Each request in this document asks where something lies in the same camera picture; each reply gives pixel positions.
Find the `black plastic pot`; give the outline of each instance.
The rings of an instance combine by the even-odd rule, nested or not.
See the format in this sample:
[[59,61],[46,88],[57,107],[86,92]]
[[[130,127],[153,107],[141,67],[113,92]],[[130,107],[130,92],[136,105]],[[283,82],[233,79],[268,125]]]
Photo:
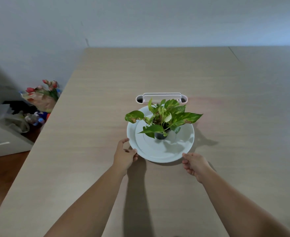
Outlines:
[[164,136],[163,133],[155,133],[155,138],[158,140],[164,140],[167,138],[167,136]]

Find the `table surface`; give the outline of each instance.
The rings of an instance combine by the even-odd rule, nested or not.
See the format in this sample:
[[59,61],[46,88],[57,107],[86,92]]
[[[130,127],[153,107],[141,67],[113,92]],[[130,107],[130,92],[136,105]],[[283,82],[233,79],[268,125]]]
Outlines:
[[[290,75],[252,74],[227,47],[84,51],[0,208],[0,236],[43,236],[112,164],[126,113],[144,92],[180,92],[192,150],[290,227]],[[227,236],[178,162],[140,160],[124,177],[103,236]]]

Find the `pothos plant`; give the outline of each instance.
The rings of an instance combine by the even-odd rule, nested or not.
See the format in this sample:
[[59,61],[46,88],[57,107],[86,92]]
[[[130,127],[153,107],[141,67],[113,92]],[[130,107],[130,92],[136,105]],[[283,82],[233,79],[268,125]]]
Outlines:
[[195,123],[203,114],[185,112],[186,105],[179,105],[178,101],[163,99],[160,104],[152,104],[152,99],[148,102],[148,109],[153,113],[151,117],[144,116],[141,111],[132,111],[125,115],[125,120],[136,123],[136,120],[144,120],[147,125],[143,127],[144,133],[151,138],[155,138],[155,133],[167,136],[172,130],[176,134],[182,125]]

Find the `white plate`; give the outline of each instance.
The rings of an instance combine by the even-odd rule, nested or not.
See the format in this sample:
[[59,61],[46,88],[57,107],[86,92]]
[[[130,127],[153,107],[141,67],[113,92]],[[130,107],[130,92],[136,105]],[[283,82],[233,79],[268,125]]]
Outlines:
[[[145,106],[139,111],[145,116],[151,117],[153,114]],[[137,120],[136,123],[127,124],[127,137],[130,139],[130,145],[137,149],[137,153],[149,161],[157,163],[168,163],[178,160],[182,153],[189,152],[194,141],[194,129],[192,124],[184,124],[178,134],[171,131],[166,139],[158,140],[148,137],[145,134],[138,134],[143,131],[146,122]]]

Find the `forearm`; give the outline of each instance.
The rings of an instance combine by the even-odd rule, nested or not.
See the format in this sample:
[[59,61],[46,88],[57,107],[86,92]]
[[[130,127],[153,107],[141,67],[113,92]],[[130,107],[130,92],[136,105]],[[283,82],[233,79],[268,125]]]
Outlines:
[[115,167],[109,168],[66,210],[45,237],[100,237],[124,174]]
[[207,168],[202,184],[230,236],[290,236],[269,213]]

